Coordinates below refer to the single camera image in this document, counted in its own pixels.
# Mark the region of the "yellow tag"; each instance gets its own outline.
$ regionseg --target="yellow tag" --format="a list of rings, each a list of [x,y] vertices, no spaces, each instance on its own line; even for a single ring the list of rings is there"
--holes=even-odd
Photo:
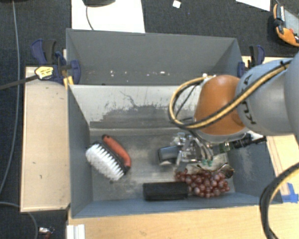
[[[40,80],[49,80],[53,77],[53,67],[40,66],[34,72]]]

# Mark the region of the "blue clamp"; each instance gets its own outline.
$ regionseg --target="blue clamp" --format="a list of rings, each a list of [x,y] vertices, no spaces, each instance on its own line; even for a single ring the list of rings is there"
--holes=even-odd
[[[55,40],[38,39],[31,44],[32,56],[38,61],[40,66],[49,65],[53,67],[53,77],[49,81],[63,84],[63,79],[72,76],[74,84],[78,84],[81,78],[81,68],[78,60],[72,60],[67,65],[66,59],[60,51],[54,53]]]
[[[251,61],[249,61],[248,68],[261,65],[265,60],[265,50],[262,46],[249,46]]]
[[[243,61],[240,61],[238,63],[238,68],[237,68],[237,77],[241,78],[245,74],[246,71],[247,70],[246,70],[245,63]]]

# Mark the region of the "blue tape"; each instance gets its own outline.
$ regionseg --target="blue tape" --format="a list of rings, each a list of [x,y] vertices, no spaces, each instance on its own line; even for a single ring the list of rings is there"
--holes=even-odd
[[[294,187],[291,183],[288,182],[287,186],[289,188],[290,194],[282,196],[283,202],[297,204],[299,202],[299,194],[295,193]]]

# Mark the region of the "gray bin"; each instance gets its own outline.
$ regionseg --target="gray bin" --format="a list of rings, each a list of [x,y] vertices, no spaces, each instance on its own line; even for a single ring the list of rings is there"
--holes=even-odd
[[[227,153],[236,173],[231,192],[221,197],[146,202],[142,196],[145,182],[173,181],[173,168],[157,160],[157,150],[180,132],[167,115],[173,91],[202,73],[236,75],[241,55],[235,39],[68,29],[67,57],[79,59],[82,67],[80,85],[68,91],[73,218],[258,204],[275,176],[265,144]],[[196,98],[188,100],[185,114],[193,114]],[[130,171],[117,182],[104,178],[85,158],[86,149],[103,134],[118,140],[132,159]],[[281,202],[281,196],[275,200]]]

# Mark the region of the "black carpet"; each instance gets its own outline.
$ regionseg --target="black carpet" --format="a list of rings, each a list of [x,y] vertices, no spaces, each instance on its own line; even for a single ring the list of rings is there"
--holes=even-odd
[[[65,29],[71,26],[70,0],[14,0],[20,42],[21,68],[34,64],[29,46],[39,39],[56,39],[65,48]],[[291,57],[298,48],[278,40],[272,13],[234,0],[142,0],[146,32],[235,37],[243,55],[249,45],[260,44],[267,56]],[[280,0],[299,10],[299,0]],[[0,85],[17,79],[17,52],[11,1],[0,0]],[[8,161],[14,125],[16,88],[0,92],[0,185]],[[12,165],[0,201],[19,203],[22,146],[22,98]],[[65,211],[35,213],[39,226],[56,228],[53,238],[64,238]],[[0,239],[32,238],[31,219],[17,209],[0,206]]]

